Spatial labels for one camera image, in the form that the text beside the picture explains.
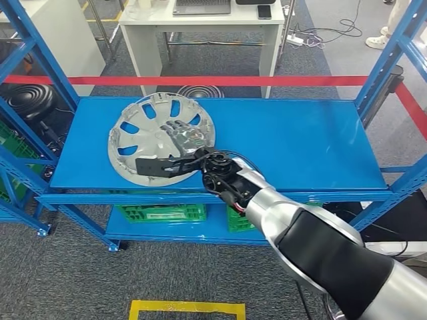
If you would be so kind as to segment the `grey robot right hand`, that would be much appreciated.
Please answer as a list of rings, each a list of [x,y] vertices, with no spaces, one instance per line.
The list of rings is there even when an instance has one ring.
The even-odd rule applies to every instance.
[[[167,121],[160,126],[180,152],[181,157],[193,155],[196,150],[208,146],[209,140],[195,125],[181,120]]]

